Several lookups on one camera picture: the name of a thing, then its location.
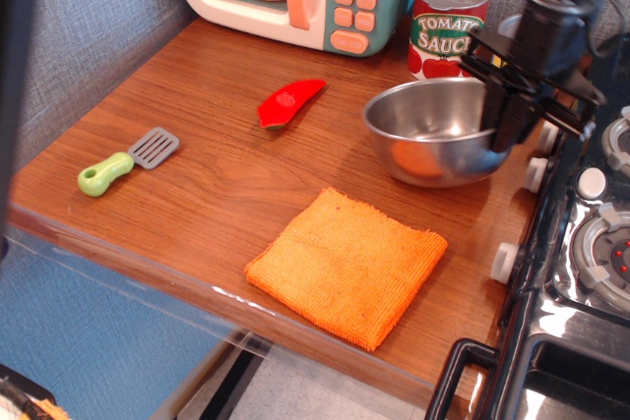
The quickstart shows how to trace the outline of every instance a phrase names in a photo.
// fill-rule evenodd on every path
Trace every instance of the stainless steel bowl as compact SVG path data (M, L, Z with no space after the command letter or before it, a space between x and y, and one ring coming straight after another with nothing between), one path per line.
M420 187L455 187L488 177L509 151L479 131L485 84L441 78L403 84L370 100L363 120L389 173Z

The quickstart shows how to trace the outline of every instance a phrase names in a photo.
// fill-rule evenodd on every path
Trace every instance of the tomato sauce can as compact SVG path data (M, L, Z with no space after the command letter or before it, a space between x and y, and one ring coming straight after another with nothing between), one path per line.
M489 0L414 0L409 70L419 80L468 76L460 57L473 27L483 27Z

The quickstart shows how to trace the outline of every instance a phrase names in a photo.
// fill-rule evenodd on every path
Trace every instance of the blue floor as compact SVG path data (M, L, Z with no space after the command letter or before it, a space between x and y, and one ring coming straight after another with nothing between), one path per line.
M0 364L73 420L149 418L229 330L202 311L12 230Z

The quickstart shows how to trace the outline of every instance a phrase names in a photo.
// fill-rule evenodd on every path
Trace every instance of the red toy pepper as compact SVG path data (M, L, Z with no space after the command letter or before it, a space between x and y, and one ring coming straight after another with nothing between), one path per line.
M286 125L306 101L319 92L326 81L297 81L274 92L258 107L261 128L277 130Z

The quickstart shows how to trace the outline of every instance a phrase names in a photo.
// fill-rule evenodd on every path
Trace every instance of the black handle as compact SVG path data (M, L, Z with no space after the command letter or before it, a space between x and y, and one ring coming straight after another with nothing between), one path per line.
M498 350L473 339L462 338L453 345L444 364L440 381L426 411L425 420L444 420L460 383L464 368L475 364L489 375L497 365Z

